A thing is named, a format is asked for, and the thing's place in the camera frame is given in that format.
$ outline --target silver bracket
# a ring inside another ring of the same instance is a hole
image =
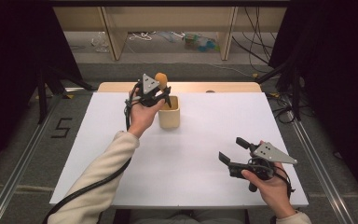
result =
[[[146,74],[143,75],[143,84],[144,84],[144,94],[150,93],[153,89],[158,87],[159,81],[147,76]]]
[[[261,144],[254,152],[255,156],[267,161],[278,161],[282,163],[297,164],[297,160],[283,153],[269,142]]]

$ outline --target gray carpet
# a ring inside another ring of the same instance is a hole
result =
[[[235,70],[217,68],[209,64],[80,64],[79,69],[86,82],[98,87],[105,81],[133,81],[135,82],[143,73],[148,75],[163,72],[168,75],[169,81],[253,81],[246,75],[256,73],[250,65],[224,65]],[[270,68],[258,66],[257,69]],[[262,90],[273,92],[276,78],[263,83]],[[73,83],[63,81],[66,87],[76,87]],[[48,201],[60,177],[66,158],[75,141],[76,133],[86,112],[91,98],[89,94],[76,94],[72,99],[61,99],[54,110],[48,126],[44,132],[36,152],[34,153],[20,184],[11,199],[1,223],[41,223],[43,217],[50,209]],[[269,100],[271,110],[281,108],[277,100]],[[350,209],[354,223],[358,223],[358,185],[349,172],[345,163],[332,155],[334,147],[323,126],[312,115],[309,108],[301,109],[301,118],[304,127],[320,155],[324,165],[331,175],[335,185],[342,194],[345,203]],[[31,138],[38,121],[38,104],[33,97],[30,108],[13,134],[10,145],[0,154],[0,189],[14,169],[17,160]],[[291,156],[299,160],[296,166],[298,177],[309,196],[310,206],[302,208],[312,223],[339,223],[330,202],[324,194],[316,174],[313,172],[310,161],[296,136],[291,123],[282,123],[277,120],[282,138]],[[103,214],[102,223],[112,223],[114,209]],[[268,208],[249,210],[251,223],[269,223],[272,216]]]

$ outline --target gray floor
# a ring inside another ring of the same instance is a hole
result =
[[[202,33],[202,35],[215,38],[214,33]],[[93,86],[98,86],[103,81],[132,80],[142,73],[153,74],[158,70],[166,72],[170,80],[178,81],[252,81],[253,74],[262,75],[260,71],[270,70],[261,60],[255,57],[251,57],[250,60],[249,53],[235,42],[231,44],[228,60],[221,61],[218,51],[211,49],[200,52],[189,49],[185,47],[180,37],[157,33],[149,35],[151,40],[128,39],[120,60],[112,61],[110,53],[96,52],[96,48],[91,45],[91,39],[97,38],[98,34],[66,33],[66,36],[83,78]],[[250,41],[241,33],[235,34],[235,38],[246,48],[250,48]],[[263,41],[269,46],[274,44],[272,34],[263,34]],[[264,51],[256,45],[253,45],[252,52],[267,59]],[[276,80],[275,77],[263,83],[262,90],[275,92]],[[70,82],[64,82],[64,85],[76,87]],[[69,99],[57,99],[57,97],[48,99],[50,105],[54,102],[57,102],[57,105],[51,111],[46,130],[43,131],[31,159],[25,166],[26,169],[20,176],[15,192],[5,207],[5,213],[0,217],[0,223],[40,223],[43,220],[50,209],[49,198],[71,150],[90,98],[89,92],[77,92]],[[276,99],[271,99],[269,102],[272,110],[282,107],[282,103]],[[334,146],[312,111],[304,108],[301,115],[302,121],[298,124],[304,127],[329,180],[348,208],[352,223],[358,223],[358,185],[355,179],[345,163],[332,155]],[[289,117],[284,114],[281,119],[289,119]],[[0,192],[32,139],[37,129],[37,121],[38,102],[35,95],[19,123],[18,131],[13,134],[9,146],[0,154]],[[57,137],[65,135],[65,130],[57,130],[58,123],[61,123],[62,127],[70,128],[66,137]],[[329,200],[328,192],[312,166],[304,143],[298,137],[296,125],[278,120],[277,124],[289,153],[300,161],[296,171],[310,200],[310,205],[301,210],[310,216],[312,223],[345,223],[335,212],[335,206]],[[114,212],[111,208],[103,213],[102,223],[112,223]],[[269,217],[272,216],[267,207],[251,209],[249,215],[251,223],[269,223]]]

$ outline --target person's right arm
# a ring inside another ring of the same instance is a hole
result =
[[[283,169],[282,165],[275,162],[275,166]],[[296,211],[287,197],[287,185],[283,180],[274,176],[269,180],[261,180],[250,171],[243,170],[242,175],[260,190],[264,202],[272,209],[277,218],[277,223],[282,224],[310,224],[309,217]],[[285,173],[277,169],[277,173],[286,177]]]

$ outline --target yellow cup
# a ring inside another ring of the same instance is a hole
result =
[[[177,96],[170,96],[171,105],[165,104],[158,112],[159,126],[163,129],[177,128],[180,125],[180,107]]]

